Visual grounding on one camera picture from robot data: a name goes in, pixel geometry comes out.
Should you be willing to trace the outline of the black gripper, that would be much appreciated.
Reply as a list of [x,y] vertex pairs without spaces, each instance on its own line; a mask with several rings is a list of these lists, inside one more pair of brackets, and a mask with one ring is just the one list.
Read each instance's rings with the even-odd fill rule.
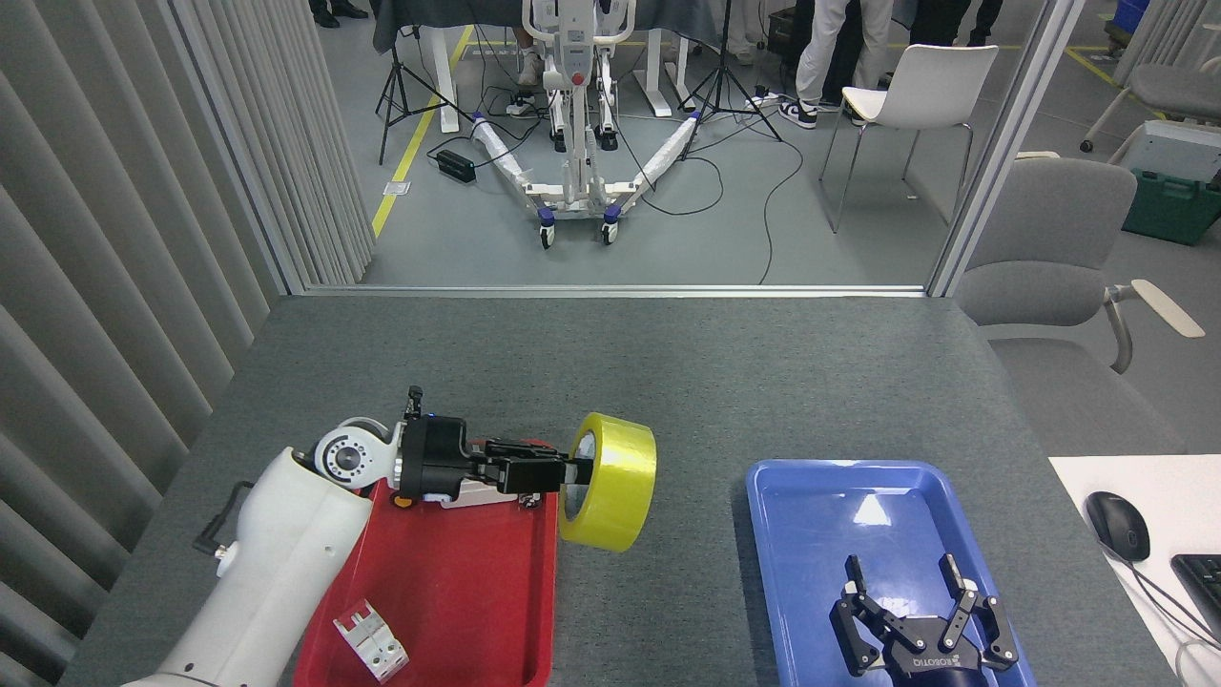
[[[493,486],[501,494],[545,494],[563,486],[589,486],[592,458],[571,458],[546,441],[466,441],[466,419],[422,412],[422,387],[408,389],[400,433],[400,478],[396,497],[454,503],[462,482]],[[485,462],[474,470],[475,460]]]
[[[939,569],[955,606],[939,642],[933,639],[921,652],[919,635],[868,595],[860,558],[846,556],[842,569],[847,582],[829,617],[842,663],[852,676],[885,666],[894,686],[989,686],[985,667],[1006,671],[1020,661],[1002,602],[978,591],[972,578],[965,578],[952,553],[943,554]],[[971,617],[979,617],[983,624],[982,648],[962,638]],[[884,642],[882,650],[862,638],[860,627]]]

